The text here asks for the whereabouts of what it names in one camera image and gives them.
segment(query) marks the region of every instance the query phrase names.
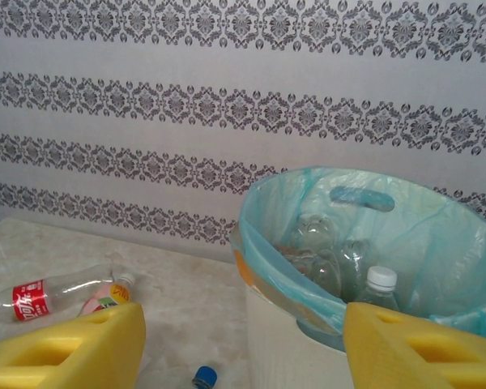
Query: blue bottle cap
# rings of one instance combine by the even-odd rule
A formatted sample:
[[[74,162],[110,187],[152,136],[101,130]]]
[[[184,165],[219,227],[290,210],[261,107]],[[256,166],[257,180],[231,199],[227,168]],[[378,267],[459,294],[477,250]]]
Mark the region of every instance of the blue bottle cap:
[[[209,366],[202,366],[194,375],[193,384],[201,388],[212,388],[216,384],[218,374]]]

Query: bottle label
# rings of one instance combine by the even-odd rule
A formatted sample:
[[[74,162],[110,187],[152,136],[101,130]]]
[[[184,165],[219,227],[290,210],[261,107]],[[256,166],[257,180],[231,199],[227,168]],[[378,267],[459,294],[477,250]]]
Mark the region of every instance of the bottle label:
[[[81,314],[90,314],[110,306],[118,306],[130,300],[130,290],[120,284],[105,285],[94,297],[84,303]]]
[[[50,313],[43,290],[43,280],[15,286],[12,294],[16,318],[20,322]]]

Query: plastic bottle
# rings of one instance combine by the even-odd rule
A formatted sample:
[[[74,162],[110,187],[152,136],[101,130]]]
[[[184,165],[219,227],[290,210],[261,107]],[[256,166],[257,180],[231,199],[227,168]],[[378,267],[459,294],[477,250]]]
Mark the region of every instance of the plastic bottle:
[[[113,282],[113,265],[96,265],[64,276],[47,277],[0,292],[0,323],[26,321],[64,310]]]
[[[339,264],[329,250],[322,250],[318,256],[313,258],[307,276],[328,293],[340,297],[342,280]]]
[[[356,300],[364,290],[367,279],[366,269],[377,263],[373,244],[367,240],[348,240],[340,245],[336,256],[342,279],[340,298],[348,303]]]
[[[83,304],[79,316],[129,302],[131,300],[131,291],[134,283],[135,278],[129,273],[124,273],[112,284],[101,286],[97,292]]]
[[[295,269],[298,270],[303,276],[308,276],[311,271],[311,265],[313,260],[317,257],[312,251],[299,250],[295,254],[284,254],[283,255],[287,261],[289,261]]]
[[[218,380],[218,375],[209,366],[202,366],[198,369],[191,382],[192,389],[212,389]]]
[[[325,216],[301,215],[290,239],[295,247],[314,253],[332,250],[335,243],[335,228],[331,220]]]
[[[398,276],[388,267],[371,266],[367,272],[367,286],[355,302],[367,302],[388,310],[399,311],[394,299]]]

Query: clear plastic bottle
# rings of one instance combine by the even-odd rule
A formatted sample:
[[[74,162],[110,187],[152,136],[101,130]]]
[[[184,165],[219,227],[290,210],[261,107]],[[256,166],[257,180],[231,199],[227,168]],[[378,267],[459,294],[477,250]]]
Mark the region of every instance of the clear plastic bottle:
[[[335,228],[325,216],[301,215],[291,236],[292,244],[300,249],[318,253],[332,250],[335,243]]]
[[[212,389],[216,385],[218,374],[209,366],[202,366],[191,381],[191,389]]]
[[[348,240],[340,245],[336,255],[342,278],[340,298],[348,303],[364,290],[367,269],[376,264],[373,245],[367,240]]]
[[[388,310],[399,311],[394,299],[398,276],[388,267],[371,266],[367,272],[367,286],[355,302],[367,302]]]
[[[309,276],[313,260],[317,257],[312,251],[299,250],[296,254],[284,254],[287,261],[289,261],[295,269],[303,276]]]
[[[329,250],[322,250],[318,256],[313,258],[307,276],[328,293],[340,297],[342,279],[339,264]]]
[[[113,282],[114,268],[96,265],[4,289],[0,292],[0,323],[31,320],[85,301],[101,283]]]

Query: wall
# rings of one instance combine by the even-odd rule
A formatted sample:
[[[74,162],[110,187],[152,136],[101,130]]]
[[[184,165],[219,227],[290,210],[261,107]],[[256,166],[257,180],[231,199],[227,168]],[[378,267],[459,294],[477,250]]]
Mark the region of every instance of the wall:
[[[249,184],[304,165],[486,218],[486,3],[0,1],[0,219],[232,260]]]

